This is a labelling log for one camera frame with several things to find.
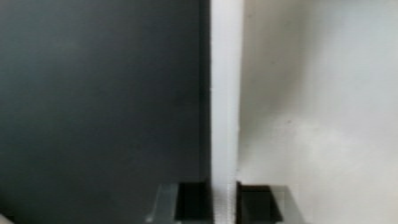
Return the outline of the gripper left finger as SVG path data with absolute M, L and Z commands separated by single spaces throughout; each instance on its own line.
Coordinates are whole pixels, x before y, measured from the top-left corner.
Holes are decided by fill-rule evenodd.
M 211 196 L 204 182 L 158 187 L 145 224 L 213 224 Z

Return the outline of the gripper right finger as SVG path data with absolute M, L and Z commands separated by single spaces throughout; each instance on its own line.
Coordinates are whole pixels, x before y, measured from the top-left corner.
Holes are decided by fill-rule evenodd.
M 286 186 L 238 183 L 236 224 L 305 224 Z

